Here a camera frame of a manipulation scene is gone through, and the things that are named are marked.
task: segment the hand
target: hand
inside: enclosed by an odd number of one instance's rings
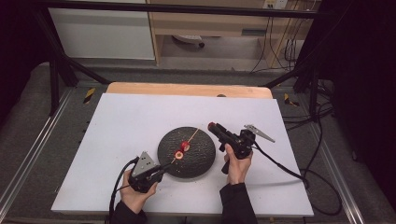
[[[235,154],[233,153],[233,148],[230,145],[226,144],[225,150],[227,154],[224,156],[224,160],[230,161],[227,183],[230,183],[231,185],[244,183],[248,168],[251,164],[251,158],[253,157],[253,151],[251,151],[246,158],[238,160],[235,157]]]
[[[128,177],[131,173],[131,170],[127,170],[124,172],[122,185],[128,186]],[[121,200],[131,209],[133,212],[138,214],[140,210],[142,210],[143,205],[145,205],[146,200],[153,194],[155,194],[155,190],[157,188],[158,182],[155,182],[147,193],[140,193],[134,191],[131,187],[127,187],[124,189],[120,189]]]

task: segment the person's left hand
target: person's left hand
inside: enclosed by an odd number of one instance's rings
[[[127,186],[128,177],[131,173],[131,170],[127,170],[124,172],[122,185]],[[157,188],[158,182],[155,182],[147,193],[140,193],[132,189],[131,187],[120,189],[121,200],[136,214],[142,210],[143,205],[145,205],[146,200],[155,194],[155,190]]]

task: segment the white cabinet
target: white cabinet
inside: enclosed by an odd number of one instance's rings
[[[103,2],[146,3],[145,0]],[[147,12],[63,8],[50,8],[49,12],[70,57],[154,60]]]

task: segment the person's right hand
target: person's right hand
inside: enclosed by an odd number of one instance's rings
[[[225,150],[227,154],[224,156],[224,160],[226,162],[230,161],[230,166],[228,168],[227,182],[230,183],[231,185],[245,183],[245,177],[248,173],[248,168],[250,167],[251,164],[253,151],[251,151],[246,158],[242,160],[238,160],[235,157],[235,154],[233,153],[233,148],[230,145],[226,144]]]

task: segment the black curtain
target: black curtain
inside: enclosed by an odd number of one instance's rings
[[[337,11],[337,2],[323,1],[322,10]],[[396,210],[396,6],[389,0],[355,0],[343,11],[337,11],[342,19],[323,47],[319,77],[334,82],[332,102],[344,133]],[[301,59],[329,27],[314,21]]]
[[[31,71],[50,59],[46,38],[31,13],[18,7],[20,2],[0,0],[0,124],[18,102]],[[48,10],[43,14],[55,30]]]

